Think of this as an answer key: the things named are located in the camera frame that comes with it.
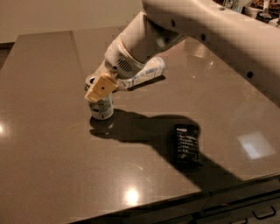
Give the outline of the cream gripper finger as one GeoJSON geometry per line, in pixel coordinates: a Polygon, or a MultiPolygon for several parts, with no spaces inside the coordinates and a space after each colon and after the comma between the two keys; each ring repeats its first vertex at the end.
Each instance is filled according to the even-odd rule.
{"type": "Polygon", "coordinates": [[[117,79],[112,73],[101,73],[86,92],[89,102],[98,102],[118,88],[117,79]]]}

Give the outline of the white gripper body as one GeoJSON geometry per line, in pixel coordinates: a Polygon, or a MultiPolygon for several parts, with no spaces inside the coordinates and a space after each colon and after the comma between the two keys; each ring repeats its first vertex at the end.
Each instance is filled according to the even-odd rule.
{"type": "Polygon", "coordinates": [[[94,74],[117,74],[121,79],[127,80],[135,76],[144,68],[144,63],[136,60],[126,49],[122,38],[118,36],[108,47],[104,60],[94,71],[94,74]]]}

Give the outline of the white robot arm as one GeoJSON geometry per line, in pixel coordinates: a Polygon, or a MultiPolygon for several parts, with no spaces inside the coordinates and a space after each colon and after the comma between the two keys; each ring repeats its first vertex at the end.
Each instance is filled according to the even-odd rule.
{"type": "Polygon", "coordinates": [[[85,98],[98,102],[155,55],[196,39],[276,105],[280,104],[280,29],[213,0],[142,0],[143,10],[110,44],[85,98]]]}

